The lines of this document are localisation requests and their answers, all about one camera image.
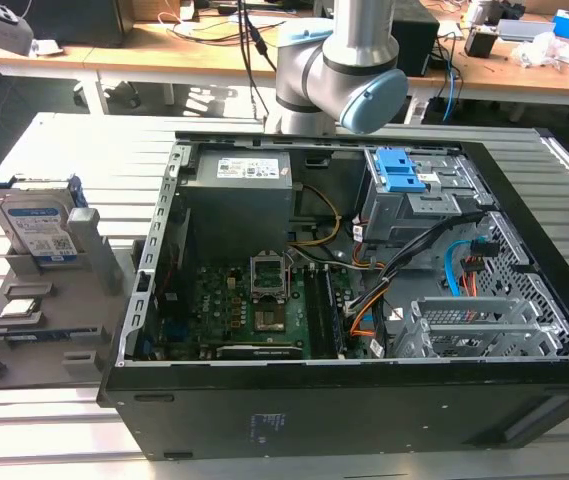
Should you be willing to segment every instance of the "black computer case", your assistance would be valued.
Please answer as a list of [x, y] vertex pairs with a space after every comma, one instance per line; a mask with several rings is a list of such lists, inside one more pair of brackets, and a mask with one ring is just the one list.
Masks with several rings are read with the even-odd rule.
[[[29, 0], [2, 0], [21, 16]], [[25, 17], [36, 39], [119, 47], [133, 28], [132, 0], [33, 0]]]
[[[256, 137], [252, 145], [261, 141]], [[296, 141], [313, 142], [287, 138], [282, 144]], [[338, 145], [340, 139], [318, 145], [331, 141]], [[368, 147], [384, 143], [361, 141]], [[348, 145], [356, 143], [348, 139]], [[521, 235], [534, 260], [531, 271], [548, 282], [557, 308], [569, 316], [569, 266], [486, 149], [417, 139], [399, 144], [444, 146], [473, 160]], [[179, 154], [173, 156], [179, 163]], [[569, 417], [567, 355], [557, 362], [342, 366], [138, 362], [118, 368], [122, 362], [105, 376], [102, 391], [149, 460], [514, 448]]]

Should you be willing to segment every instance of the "desk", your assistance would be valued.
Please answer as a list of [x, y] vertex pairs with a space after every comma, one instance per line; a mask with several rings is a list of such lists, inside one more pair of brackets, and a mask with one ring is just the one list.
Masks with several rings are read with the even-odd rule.
[[[459, 19], [459, 14], [444, 13], [431, 7], [438, 19]], [[525, 16], [525, 19], [539, 17]], [[210, 27], [223, 19], [205, 17], [195, 28]], [[237, 31], [234, 23], [225, 23], [195, 35], [213, 38]], [[276, 29], [264, 33], [267, 42], [276, 41]], [[454, 63], [462, 70], [464, 89], [461, 98], [525, 103], [569, 105], [569, 67], [558, 72], [551, 67], [524, 69], [510, 60], [512, 43], [496, 43], [489, 59], [469, 58], [457, 41]], [[445, 46], [450, 49], [452, 41]], [[165, 85], [246, 85], [247, 78], [238, 47], [200, 45], [175, 37], [160, 25], [140, 23], [128, 35], [123, 48], [65, 47], [66, 54], [53, 58], [27, 58], [0, 50], [0, 71], [6, 75], [73, 78], [81, 80], [93, 114], [108, 113], [100, 79], [115, 77], [137, 82]], [[277, 52], [270, 48], [276, 61]], [[274, 87], [275, 74], [252, 50], [255, 81]], [[442, 72], [429, 72], [423, 78], [409, 79], [411, 103], [405, 123], [420, 123], [431, 98], [444, 84]], [[172, 88], [165, 88], [166, 100], [172, 100]]]
[[[461, 16], [459, 13], [444, 13], [435, 7], [430, 7], [429, 11], [440, 21], [458, 21]], [[528, 14], [524, 15], [523, 20], [547, 21], [539, 15]], [[489, 58], [468, 57], [464, 52], [465, 41], [457, 40], [453, 57], [453, 64], [461, 70], [464, 78], [460, 98], [569, 105], [569, 65], [562, 63], [560, 71], [550, 66], [523, 68], [510, 58], [517, 43], [502, 42], [499, 39]], [[450, 51], [453, 41], [447, 39], [442, 45]], [[432, 80], [432, 86], [420, 86], [417, 89], [416, 95], [411, 99], [405, 123], [420, 123], [428, 102], [444, 84], [441, 72], [431, 70], [424, 77], [426, 79]]]
[[[86, 197], [99, 209], [99, 230], [128, 248], [150, 228], [174, 132], [216, 131], [228, 121], [43, 113], [0, 166], [0, 176], [38, 165], [73, 165]], [[244, 133], [258, 122], [234, 120]], [[569, 261], [569, 155], [531, 129], [394, 125], [390, 139], [482, 142]], [[0, 228], [1, 256], [9, 242]], [[289, 479], [389, 477], [559, 478], [569, 476], [569, 420], [521, 450], [342, 457], [258, 458], [149, 463], [113, 409], [95, 404], [97, 388], [0, 391], [0, 478]]]

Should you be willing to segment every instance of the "table leg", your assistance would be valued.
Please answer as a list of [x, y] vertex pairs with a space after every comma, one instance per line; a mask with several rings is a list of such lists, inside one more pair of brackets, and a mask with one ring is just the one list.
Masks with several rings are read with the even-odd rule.
[[94, 80], [84, 80], [82, 81], [82, 89], [84, 90], [84, 97], [91, 115], [108, 115], [108, 105], [102, 89], [102, 83]]
[[164, 90], [164, 105], [175, 105], [175, 91], [173, 90], [173, 84], [163, 83], [162, 89]]
[[508, 116], [508, 121], [511, 123], [517, 123], [522, 119], [522, 115], [524, 115], [524, 110], [526, 110], [525, 103], [516, 103], [513, 105], [513, 110]]
[[413, 92], [411, 102], [408, 104], [406, 117], [404, 117], [405, 125], [419, 125], [422, 123], [432, 96], [433, 92], [431, 89], [416, 89]]

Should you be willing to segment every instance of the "green motherboard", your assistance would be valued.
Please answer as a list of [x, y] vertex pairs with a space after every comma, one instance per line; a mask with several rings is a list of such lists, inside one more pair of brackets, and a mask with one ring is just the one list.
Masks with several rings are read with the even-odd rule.
[[[311, 335], [317, 322], [313, 310], [318, 299], [307, 296], [308, 268], [292, 267], [283, 275], [272, 267], [256, 269], [255, 286], [277, 288], [282, 280], [285, 282], [284, 298], [257, 299], [251, 294], [250, 265], [200, 267], [190, 313], [162, 320], [159, 343], [165, 355], [171, 360], [211, 360], [216, 352], [219, 357], [220, 348], [250, 345], [294, 347], [301, 350], [302, 358], [314, 358]], [[352, 295], [348, 272], [333, 269], [330, 279], [329, 291], [340, 308]]]

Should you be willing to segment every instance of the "case label sticker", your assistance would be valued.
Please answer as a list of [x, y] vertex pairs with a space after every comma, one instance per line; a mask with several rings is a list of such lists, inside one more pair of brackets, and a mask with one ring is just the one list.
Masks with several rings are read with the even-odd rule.
[[11, 208], [8, 214], [15, 232], [34, 257], [51, 262], [77, 258], [77, 249], [62, 230], [62, 217], [56, 208]]
[[285, 413], [255, 413], [251, 415], [249, 440], [251, 443], [266, 445], [270, 437], [282, 431], [284, 425]]
[[222, 158], [217, 162], [217, 178], [280, 178], [277, 158]]

